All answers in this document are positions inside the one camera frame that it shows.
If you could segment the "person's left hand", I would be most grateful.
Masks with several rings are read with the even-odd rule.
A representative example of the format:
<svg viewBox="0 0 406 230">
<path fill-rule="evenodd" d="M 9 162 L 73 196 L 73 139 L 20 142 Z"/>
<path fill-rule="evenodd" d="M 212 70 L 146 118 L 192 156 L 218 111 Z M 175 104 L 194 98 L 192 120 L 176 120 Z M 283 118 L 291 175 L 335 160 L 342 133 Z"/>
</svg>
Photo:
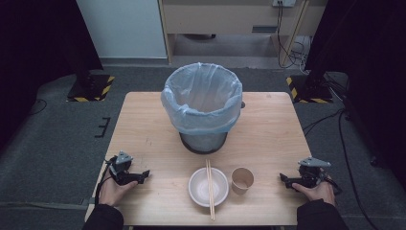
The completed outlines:
<svg viewBox="0 0 406 230">
<path fill-rule="evenodd" d="M 138 183 L 136 181 L 126 185 L 119 185 L 111 176 L 107 176 L 102 181 L 99 204 L 116 207 L 123 197 L 137 185 Z"/>
</svg>

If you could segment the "wooden cabinet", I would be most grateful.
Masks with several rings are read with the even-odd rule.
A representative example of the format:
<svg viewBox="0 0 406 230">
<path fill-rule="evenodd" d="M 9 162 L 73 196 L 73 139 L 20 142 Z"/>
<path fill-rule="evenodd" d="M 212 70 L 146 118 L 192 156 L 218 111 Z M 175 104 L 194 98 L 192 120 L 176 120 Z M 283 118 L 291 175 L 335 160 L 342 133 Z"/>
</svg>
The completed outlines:
<svg viewBox="0 0 406 230">
<path fill-rule="evenodd" d="M 287 63 L 298 36 L 313 36 L 328 0 L 296 0 L 293 8 L 273 0 L 158 0 L 168 60 L 178 35 L 270 34 Z"/>
</svg>

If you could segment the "person's right hand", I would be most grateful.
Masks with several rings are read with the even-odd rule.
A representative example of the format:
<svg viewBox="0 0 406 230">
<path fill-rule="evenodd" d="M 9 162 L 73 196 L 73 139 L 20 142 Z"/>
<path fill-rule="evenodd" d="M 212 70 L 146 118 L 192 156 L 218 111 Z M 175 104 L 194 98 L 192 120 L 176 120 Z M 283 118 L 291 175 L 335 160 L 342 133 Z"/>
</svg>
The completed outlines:
<svg viewBox="0 0 406 230">
<path fill-rule="evenodd" d="M 310 201 L 322 199 L 324 202 L 335 205 L 335 195 L 330 184 L 322 182 L 314 188 L 295 189 L 303 193 Z"/>
</svg>

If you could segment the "black stand base striped edge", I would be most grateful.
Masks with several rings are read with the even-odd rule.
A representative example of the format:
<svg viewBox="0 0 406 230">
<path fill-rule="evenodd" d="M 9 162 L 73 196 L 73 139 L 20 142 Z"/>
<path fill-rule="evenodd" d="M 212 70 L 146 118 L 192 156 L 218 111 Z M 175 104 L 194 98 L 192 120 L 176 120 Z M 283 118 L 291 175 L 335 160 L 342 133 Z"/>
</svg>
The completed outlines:
<svg viewBox="0 0 406 230">
<path fill-rule="evenodd" d="M 324 78 L 293 75 L 286 79 L 294 103 L 331 103 L 332 95 Z"/>
<path fill-rule="evenodd" d="M 90 75 L 84 80 L 77 79 L 67 95 L 68 102 L 103 101 L 114 80 L 110 75 Z"/>
</svg>

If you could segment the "metal mesh trash bin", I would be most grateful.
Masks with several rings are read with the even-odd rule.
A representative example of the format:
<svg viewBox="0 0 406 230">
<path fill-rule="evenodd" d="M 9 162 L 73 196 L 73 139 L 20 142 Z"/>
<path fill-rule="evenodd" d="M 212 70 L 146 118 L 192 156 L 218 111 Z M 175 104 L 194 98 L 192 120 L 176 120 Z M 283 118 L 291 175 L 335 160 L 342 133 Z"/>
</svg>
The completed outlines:
<svg viewBox="0 0 406 230">
<path fill-rule="evenodd" d="M 220 150 L 226 142 L 227 132 L 189 135 L 180 133 L 184 147 L 196 154 L 211 154 Z"/>
</svg>

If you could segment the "dark curtain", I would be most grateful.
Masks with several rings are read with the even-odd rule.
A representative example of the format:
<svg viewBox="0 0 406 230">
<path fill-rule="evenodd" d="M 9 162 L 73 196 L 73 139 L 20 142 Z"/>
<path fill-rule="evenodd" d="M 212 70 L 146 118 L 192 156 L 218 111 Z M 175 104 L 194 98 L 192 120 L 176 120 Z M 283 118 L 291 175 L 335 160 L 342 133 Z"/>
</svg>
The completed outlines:
<svg viewBox="0 0 406 230">
<path fill-rule="evenodd" d="M 306 81 L 349 77 L 345 105 L 379 160 L 406 184 L 406 0 L 327 0 Z"/>
<path fill-rule="evenodd" d="M 76 0 L 0 0 L 0 148 L 42 84 L 101 67 Z"/>
</svg>

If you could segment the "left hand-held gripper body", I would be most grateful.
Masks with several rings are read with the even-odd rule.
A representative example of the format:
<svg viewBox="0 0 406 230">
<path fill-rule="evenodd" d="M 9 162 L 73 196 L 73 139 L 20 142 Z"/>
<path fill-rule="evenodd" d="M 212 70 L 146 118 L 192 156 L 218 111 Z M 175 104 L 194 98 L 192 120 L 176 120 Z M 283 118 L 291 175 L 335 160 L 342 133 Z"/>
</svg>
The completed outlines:
<svg viewBox="0 0 406 230">
<path fill-rule="evenodd" d="M 122 150 L 108 160 L 109 172 L 117 184 L 126 185 L 129 183 L 128 169 L 132 160 L 133 157 Z"/>
</svg>

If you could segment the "pale blue plastic bin bag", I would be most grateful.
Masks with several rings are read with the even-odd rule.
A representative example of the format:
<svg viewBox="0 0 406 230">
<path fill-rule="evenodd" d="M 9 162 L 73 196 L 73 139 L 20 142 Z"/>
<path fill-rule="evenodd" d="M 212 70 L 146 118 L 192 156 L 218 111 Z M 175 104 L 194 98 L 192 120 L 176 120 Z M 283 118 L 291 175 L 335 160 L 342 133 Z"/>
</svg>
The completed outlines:
<svg viewBox="0 0 406 230">
<path fill-rule="evenodd" d="M 193 63 L 166 80 L 161 102 L 173 126 L 183 134 L 228 132 L 237 122 L 242 83 L 237 75 L 213 63 Z"/>
</svg>

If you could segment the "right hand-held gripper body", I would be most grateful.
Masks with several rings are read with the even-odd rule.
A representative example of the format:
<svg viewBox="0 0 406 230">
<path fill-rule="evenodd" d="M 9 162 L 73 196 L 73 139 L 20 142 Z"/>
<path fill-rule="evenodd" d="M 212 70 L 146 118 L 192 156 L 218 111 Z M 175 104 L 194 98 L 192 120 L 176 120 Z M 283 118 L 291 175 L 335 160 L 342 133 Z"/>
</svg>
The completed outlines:
<svg viewBox="0 0 406 230">
<path fill-rule="evenodd" d="M 327 174 L 322 171 L 322 168 L 331 166 L 328 161 L 323 161 L 312 156 L 300 160 L 298 164 L 300 165 L 300 184 L 307 188 L 314 188 L 322 182 L 327 177 Z"/>
</svg>

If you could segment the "brown paper cup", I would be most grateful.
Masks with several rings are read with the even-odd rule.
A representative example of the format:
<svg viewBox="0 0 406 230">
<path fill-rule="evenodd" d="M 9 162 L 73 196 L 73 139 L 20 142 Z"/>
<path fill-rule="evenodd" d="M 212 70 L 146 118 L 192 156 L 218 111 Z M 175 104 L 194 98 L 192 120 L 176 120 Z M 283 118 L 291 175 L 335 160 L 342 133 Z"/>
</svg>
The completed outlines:
<svg viewBox="0 0 406 230">
<path fill-rule="evenodd" d="M 232 190 L 237 195 L 244 195 L 254 184 L 253 173 L 246 168 L 236 168 L 232 172 Z"/>
</svg>

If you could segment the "white bowl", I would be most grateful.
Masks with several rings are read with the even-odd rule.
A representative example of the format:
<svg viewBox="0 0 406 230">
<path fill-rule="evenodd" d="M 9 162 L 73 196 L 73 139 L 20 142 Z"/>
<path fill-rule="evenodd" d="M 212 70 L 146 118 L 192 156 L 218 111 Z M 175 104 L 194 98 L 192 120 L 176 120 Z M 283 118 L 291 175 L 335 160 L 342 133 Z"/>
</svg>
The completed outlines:
<svg viewBox="0 0 406 230">
<path fill-rule="evenodd" d="M 219 169 L 212 168 L 214 205 L 221 204 L 228 196 L 229 184 L 226 175 Z M 189 181 L 191 199 L 202 207 L 210 206 L 207 170 L 201 168 L 194 172 Z"/>
</svg>

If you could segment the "wall power outlet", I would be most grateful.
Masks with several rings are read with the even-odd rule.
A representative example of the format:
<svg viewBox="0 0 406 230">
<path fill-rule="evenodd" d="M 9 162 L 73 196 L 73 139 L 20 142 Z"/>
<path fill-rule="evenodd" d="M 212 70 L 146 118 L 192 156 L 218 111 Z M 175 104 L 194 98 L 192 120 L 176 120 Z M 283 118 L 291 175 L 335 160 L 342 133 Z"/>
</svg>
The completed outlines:
<svg viewBox="0 0 406 230">
<path fill-rule="evenodd" d="M 273 0 L 273 7 L 293 8 L 296 4 L 296 0 Z"/>
</svg>

